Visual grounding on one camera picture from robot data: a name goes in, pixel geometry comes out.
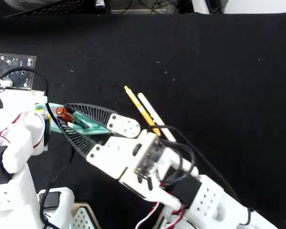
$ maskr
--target red wire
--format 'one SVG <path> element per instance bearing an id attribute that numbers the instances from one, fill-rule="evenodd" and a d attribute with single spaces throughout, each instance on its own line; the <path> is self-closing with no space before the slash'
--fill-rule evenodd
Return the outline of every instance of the red wire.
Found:
<path id="1" fill-rule="evenodd" d="M 18 119 L 20 118 L 21 114 L 22 114 L 22 113 L 20 113 L 20 114 L 17 116 L 17 118 L 12 122 L 12 124 L 13 124 L 13 123 L 16 123 L 16 122 L 18 121 Z M 3 131 L 5 131 L 5 130 L 7 130 L 7 127 L 0 131 L 0 136 L 1 136 L 1 134 L 3 133 Z"/>
<path id="2" fill-rule="evenodd" d="M 182 220 L 184 213 L 185 213 L 185 205 L 182 205 L 181 213 L 180 213 L 178 220 L 175 221 L 175 223 L 173 223 L 172 225 L 168 226 L 166 229 L 173 229 Z"/>

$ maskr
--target black fabric surface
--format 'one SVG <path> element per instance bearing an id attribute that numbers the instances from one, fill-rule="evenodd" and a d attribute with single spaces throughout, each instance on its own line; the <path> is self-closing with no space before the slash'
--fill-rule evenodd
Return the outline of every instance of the black fabric surface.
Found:
<path id="1" fill-rule="evenodd" d="M 37 55 L 53 103 L 101 105 L 146 125 L 123 86 L 143 92 L 242 204 L 286 229 L 286 14 L 0 19 L 0 52 Z M 42 89 L 37 77 L 34 85 Z M 51 134 L 49 151 L 29 161 L 37 191 L 69 153 Z M 215 179 L 201 160 L 198 168 Z M 56 186 L 88 202 L 103 229 L 134 228 L 153 205 L 79 155 Z"/>

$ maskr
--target perforated panel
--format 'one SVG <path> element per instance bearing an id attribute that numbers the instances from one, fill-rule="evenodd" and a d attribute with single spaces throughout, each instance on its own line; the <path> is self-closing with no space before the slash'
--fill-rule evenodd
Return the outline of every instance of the perforated panel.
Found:
<path id="1" fill-rule="evenodd" d="M 72 229 L 96 229 L 92 218 L 85 208 L 79 208 L 73 217 Z"/>

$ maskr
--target pencil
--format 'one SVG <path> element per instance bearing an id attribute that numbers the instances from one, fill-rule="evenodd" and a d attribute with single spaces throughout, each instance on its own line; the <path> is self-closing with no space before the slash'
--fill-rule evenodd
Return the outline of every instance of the pencil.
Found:
<path id="1" fill-rule="evenodd" d="M 138 108 L 138 110 L 140 111 L 140 113 L 142 114 L 143 118 L 147 121 L 148 125 L 153 126 L 155 125 L 155 123 L 153 122 L 153 119 L 150 117 L 150 115 L 147 113 L 147 111 L 144 109 L 144 107 L 142 106 L 142 104 L 139 102 L 139 100 L 137 99 L 137 97 L 135 97 L 134 93 L 127 87 L 125 86 L 125 91 L 128 94 L 129 98 L 132 100 L 132 102 L 134 103 L 134 105 Z M 160 136 L 160 130 L 158 128 L 154 128 L 153 132 Z"/>

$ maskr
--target capacitor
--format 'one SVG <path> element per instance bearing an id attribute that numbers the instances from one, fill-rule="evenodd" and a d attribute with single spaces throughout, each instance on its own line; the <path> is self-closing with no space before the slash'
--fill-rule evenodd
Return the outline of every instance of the capacitor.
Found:
<path id="1" fill-rule="evenodd" d="M 69 113 L 63 106 L 57 107 L 55 112 L 64 121 L 69 123 L 75 123 L 76 117 L 73 114 Z"/>

